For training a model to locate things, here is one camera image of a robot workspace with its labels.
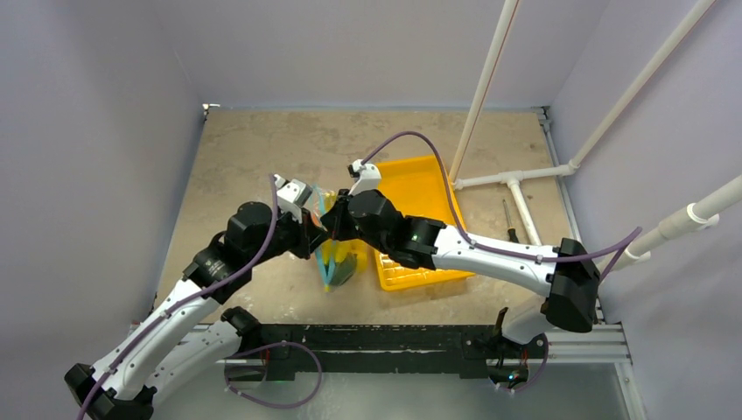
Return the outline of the green avocado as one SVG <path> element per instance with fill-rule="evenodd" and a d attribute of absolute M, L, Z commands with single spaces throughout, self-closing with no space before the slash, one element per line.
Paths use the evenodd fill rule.
<path fill-rule="evenodd" d="M 342 262 L 337 262 L 329 284 L 332 287 L 340 287 L 342 284 L 346 283 L 354 275 L 357 265 L 358 263 L 355 255 L 350 255 Z"/>

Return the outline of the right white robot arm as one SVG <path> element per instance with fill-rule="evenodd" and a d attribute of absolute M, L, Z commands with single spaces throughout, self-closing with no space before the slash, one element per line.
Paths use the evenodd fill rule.
<path fill-rule="evenodd" d="M 511 356 L 552 327 L 571 333 L 593 328 L 600 271 L 579 241 L 535 246 L 468 234 L 441 220 L 405 215 L 378 190 L 341 191 L 320 220 L 332 239 L 361 240 L 405 268 L 461 270 L 535 293 L 535 303 L 493 329 L 498 354 Z"/>

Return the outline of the clear zip bag blue zipper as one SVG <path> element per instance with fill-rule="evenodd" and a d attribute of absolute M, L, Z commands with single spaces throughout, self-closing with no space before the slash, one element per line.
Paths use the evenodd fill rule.
<path fill-rule="evenodd" d="M 335 191 L 323 189 L 318 185 L 312 187 L 311 217 L 318 226 L 320 217 L 333 206 L 336 198 Z M 332 291 L 366 270 L 368 245 L 361 240 L 328 239 L 313 251 L 313 256 L 325 291 Z"/>

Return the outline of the yellow banana bunch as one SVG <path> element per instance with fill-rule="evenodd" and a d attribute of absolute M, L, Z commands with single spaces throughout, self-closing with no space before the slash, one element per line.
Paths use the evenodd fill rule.
<path fill-rule="evenodd" d="M 355 260 L 354 271 L 356 273 L 360 273 L 368 267 L 368 246 L 361 240 L 328 240 L 318 250 L 320 260 L 325 266 L 328 266 L 331 260 L 334 260 L 335 264 L 339 266 L 352 257 Z"/>

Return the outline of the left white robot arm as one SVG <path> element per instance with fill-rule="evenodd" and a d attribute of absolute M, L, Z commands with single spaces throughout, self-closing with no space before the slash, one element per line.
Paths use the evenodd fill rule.
<path fill-rule="evenodd" d="M 280 200 L 241 205 L 134 332 L 94 364 L 67 371 L 77 417 L 149 419 L 169 394 L 225 358 L 256 357 L 265 373 L 294 345 L 241 307 L 226 309 L 198 336 L 186 335 L 250 282 L 255 266 L 284 253 L 307 259 L 327 238 L 301 206 Z"/>

